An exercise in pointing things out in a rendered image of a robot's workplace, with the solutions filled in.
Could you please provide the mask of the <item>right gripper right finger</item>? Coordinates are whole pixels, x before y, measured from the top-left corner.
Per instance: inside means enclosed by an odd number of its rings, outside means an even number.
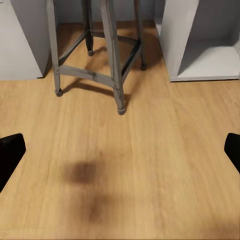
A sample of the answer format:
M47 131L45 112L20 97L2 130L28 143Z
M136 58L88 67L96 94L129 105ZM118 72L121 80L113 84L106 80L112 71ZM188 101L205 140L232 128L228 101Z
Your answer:
M240 135L228 133L225 141L224 151L240 173Z

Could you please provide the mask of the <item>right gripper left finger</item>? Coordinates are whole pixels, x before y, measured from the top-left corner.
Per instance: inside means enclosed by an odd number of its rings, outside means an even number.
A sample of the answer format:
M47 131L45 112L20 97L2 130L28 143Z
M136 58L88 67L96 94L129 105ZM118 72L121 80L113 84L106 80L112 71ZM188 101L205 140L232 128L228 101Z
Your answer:
M25 152L25 141L21 133L0 138L0 193Z

